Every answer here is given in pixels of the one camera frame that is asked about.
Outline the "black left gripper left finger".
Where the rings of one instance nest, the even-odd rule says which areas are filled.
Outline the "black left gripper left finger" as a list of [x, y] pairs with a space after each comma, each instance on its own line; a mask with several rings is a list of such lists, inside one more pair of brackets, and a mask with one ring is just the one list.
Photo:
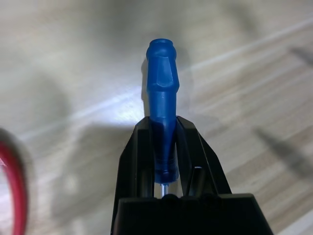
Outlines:
[[118, 166], [116, 198], [154, 197], [155, 160], [150, 119], [136, 124]]

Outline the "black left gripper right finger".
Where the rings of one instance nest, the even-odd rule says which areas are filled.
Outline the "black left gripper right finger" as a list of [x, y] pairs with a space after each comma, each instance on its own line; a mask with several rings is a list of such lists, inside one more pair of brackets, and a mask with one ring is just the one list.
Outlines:
[[216, 153], [195, 125], [178, 116], [176, 139], [182, 194], [230, 194], [230, 186]]

